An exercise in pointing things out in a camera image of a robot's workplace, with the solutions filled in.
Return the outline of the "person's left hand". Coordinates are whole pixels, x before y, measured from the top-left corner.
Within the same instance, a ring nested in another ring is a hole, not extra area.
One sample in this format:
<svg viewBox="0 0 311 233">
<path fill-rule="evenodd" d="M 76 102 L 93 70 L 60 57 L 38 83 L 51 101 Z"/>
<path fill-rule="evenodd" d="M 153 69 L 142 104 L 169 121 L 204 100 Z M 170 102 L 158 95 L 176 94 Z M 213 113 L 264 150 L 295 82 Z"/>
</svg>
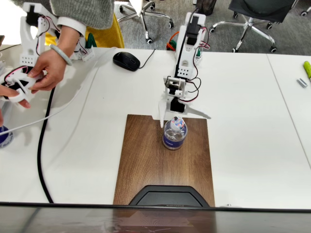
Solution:
<svg viewBox="0 0 311 233">
<path fill-rule="evenodd" d="M 66 68 L 66 61 L 54 50 L 42 53 L 35 66 L 28 73 L 28 77 L 35 78 L 39 74 L 46 72 L 46 75 L 30 87 L 31 93 L 38 91 L 50 91 L 62 81 Z"/>
</svg>

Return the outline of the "person's right hand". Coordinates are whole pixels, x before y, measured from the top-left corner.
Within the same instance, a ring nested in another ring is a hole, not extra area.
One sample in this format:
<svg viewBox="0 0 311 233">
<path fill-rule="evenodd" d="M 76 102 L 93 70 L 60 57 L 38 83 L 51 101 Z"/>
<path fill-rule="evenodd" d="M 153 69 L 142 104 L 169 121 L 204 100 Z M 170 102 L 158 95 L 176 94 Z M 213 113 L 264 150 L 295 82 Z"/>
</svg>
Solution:
<svg viewBox="0 0 311 233">
<path fill-rule="evenodd" d="M 18 96 L 19 93 L 15 90 L 9 88 L 9 87 L 1 85 L 0 86 L 0 95 L 8 97 L 8 98 L 14 98 L 14 97 Z M 31 107 L 31 105 L 28 103 L 28 101 L 26 99 L 22 99 L 18 103 L 27 109 L 29 109 Z"/>
</svg>

